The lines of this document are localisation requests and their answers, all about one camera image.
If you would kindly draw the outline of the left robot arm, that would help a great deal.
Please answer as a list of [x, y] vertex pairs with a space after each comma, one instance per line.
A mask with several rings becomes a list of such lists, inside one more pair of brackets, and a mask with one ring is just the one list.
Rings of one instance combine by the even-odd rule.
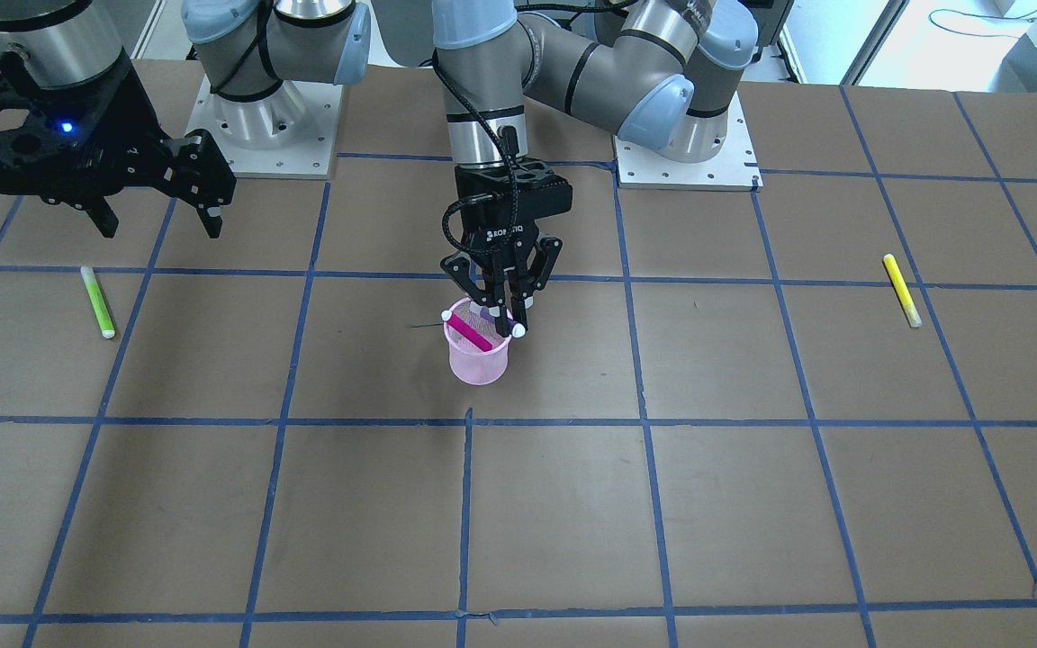
[[457, 200], [441, 266], [502, 337], [527, 331], [563, 242], [540, 219], [573, 189], [529, 151], [527, 100], [678, 163], [711, 159], [760, 46], [740, 1], [594, 1], [594, 37], [555, 6], [435, 1], [432, 68], [444, 87]]

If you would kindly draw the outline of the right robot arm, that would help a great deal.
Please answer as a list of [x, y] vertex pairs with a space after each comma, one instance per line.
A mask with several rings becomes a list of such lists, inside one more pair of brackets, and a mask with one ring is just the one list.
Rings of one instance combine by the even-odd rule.
[[[0, 195], [85, 213], [148, 187], [194, 207], [211, 238], [236, 180], [324, 176], [342, 86], [374, 33], [362, 1], [0, 1]], [[189, 131], [165, 131], [135, 55], [196, 54]]]

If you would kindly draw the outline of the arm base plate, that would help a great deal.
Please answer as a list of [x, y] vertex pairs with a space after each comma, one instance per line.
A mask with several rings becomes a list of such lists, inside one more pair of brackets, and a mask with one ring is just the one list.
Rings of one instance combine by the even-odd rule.
[[285, 81], [250, 103], [220, 98], [209, 86], [203, 79], [186, 128], [209, 131], [239, 179], [329, 179], [344, 86]]
[[753, 192], [764, 185], [738, 94], [712, 118], [683, 116], [676, 139], [663, 150], [612, 140], [622, 187]]

